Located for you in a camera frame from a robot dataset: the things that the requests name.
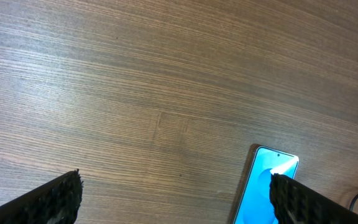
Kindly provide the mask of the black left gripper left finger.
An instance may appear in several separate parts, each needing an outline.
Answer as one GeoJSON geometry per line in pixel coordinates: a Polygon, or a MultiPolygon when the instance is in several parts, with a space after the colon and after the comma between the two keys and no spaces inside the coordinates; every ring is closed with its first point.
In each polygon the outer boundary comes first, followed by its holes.
{"type": "Polygon", "coordinates": [[[79,170],[69,171],[0,206],[0,224],[74,224],[82,201],[79,170]]]}

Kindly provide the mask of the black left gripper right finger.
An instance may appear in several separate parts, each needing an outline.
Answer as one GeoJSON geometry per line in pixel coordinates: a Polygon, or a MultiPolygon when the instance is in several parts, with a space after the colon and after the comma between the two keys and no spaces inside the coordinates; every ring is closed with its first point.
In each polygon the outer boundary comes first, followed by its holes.
{"type": "Polygon", "coordinates": [[[269,197],[279,224],[358,224],[358,214],[285,175],[271,175],[269,197]]]}

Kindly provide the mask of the teal Galaxy smartphone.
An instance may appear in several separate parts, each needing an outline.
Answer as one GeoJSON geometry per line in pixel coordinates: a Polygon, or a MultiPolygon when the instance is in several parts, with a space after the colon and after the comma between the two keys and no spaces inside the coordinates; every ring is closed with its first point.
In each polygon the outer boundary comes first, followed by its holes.
{"type": "Polygon", "coordinates": [[[270,202],[272,176],[283,174],[292,179],[298,164],[298,156],[266,146],[257,146],[231,223],[277,224],[278,220],[270,202]]]}

